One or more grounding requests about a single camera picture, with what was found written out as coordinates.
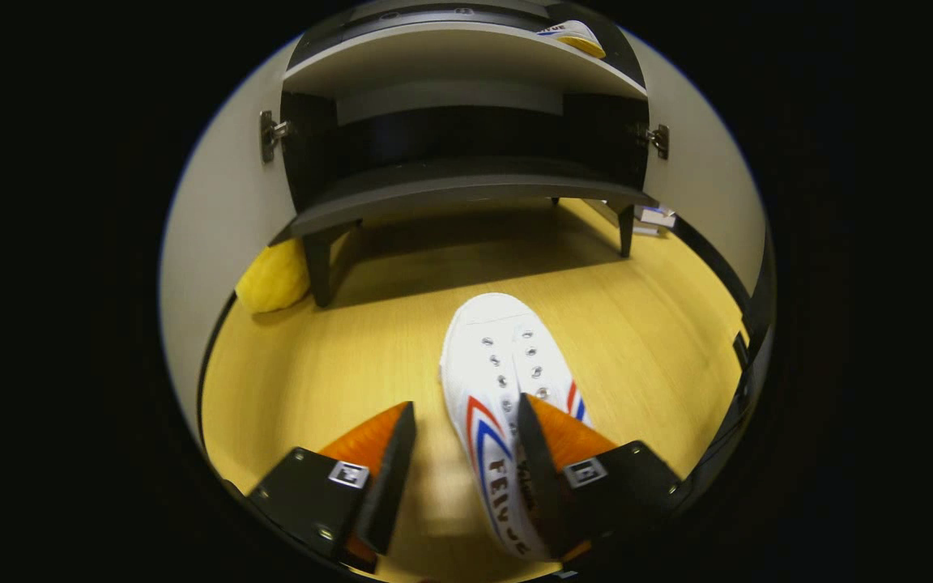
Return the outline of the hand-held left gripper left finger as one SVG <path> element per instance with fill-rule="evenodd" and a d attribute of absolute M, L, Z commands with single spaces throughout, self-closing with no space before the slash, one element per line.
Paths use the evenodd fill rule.
<path fill-rule="evenodd" d="M 322 450 L 292 448 L 245 497 L 314 556 L 375 573 L 391 546 L 416 438 L 414 403 L 397 403 Z"/>

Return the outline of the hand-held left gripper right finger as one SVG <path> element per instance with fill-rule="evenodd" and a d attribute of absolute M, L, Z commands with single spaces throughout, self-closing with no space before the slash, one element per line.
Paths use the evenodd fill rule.
<path fill-rule="evenodd" d="M 615 445 L 537 396 L 519 401 L 536 529 L 566 567 L 633 561 L 684 512 L 690 482 L 643 440 Z"/>

